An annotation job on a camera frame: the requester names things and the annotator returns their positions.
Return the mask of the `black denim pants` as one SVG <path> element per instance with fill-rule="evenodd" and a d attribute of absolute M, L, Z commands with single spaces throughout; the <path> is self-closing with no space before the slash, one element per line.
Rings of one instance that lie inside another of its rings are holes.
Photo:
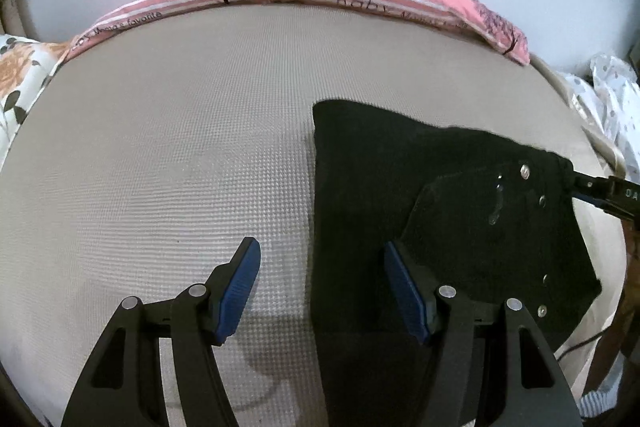
<path fill-rule="evenodd" d="M 310 312 L 331 425 L 419 426 L 426 364 L 390 286 L 390 242 L 475 301 L 521 300 L 552 353 L 600 295 L 569 160 L 343 100 L 314 106 L 314 146 Z"/>

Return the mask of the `white dotted bedding heap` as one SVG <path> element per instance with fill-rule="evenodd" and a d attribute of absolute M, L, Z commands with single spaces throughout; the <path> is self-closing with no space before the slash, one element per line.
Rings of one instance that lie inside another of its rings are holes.
<path fill-rule="evenodd" d="M 613 149 L 612 169 L 623 169 L 639 183 L 639 85 L 630 64 L 599 53 L 591 57 L 588 78 L 558 72 L 568 105 L 585 121 L 590 134 Z"/>

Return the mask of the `beige woven bed mat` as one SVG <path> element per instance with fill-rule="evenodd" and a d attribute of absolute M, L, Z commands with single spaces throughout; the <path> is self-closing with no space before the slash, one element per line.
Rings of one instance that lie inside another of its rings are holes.
<path fill-rule="evenodd" d="M 478 41 L 298 4 L 198 11 L 65 64 L 1 171 L 1 361 L 60 425 L 119 303 L 174 297 L 246 236 L 262 266 L 216 353 L 243 426 L 323 426 L 309 320 L 314 103 L 384 107 L 608 166 L 536 66 Z"/>

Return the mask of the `white floral pillow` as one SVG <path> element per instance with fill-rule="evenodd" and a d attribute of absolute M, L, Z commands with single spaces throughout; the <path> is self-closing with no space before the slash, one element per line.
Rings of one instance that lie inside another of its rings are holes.
<path fill-rule="evenodd" d="M 67 49 L 67 42 L 1 35 L 1 164 Z"/>

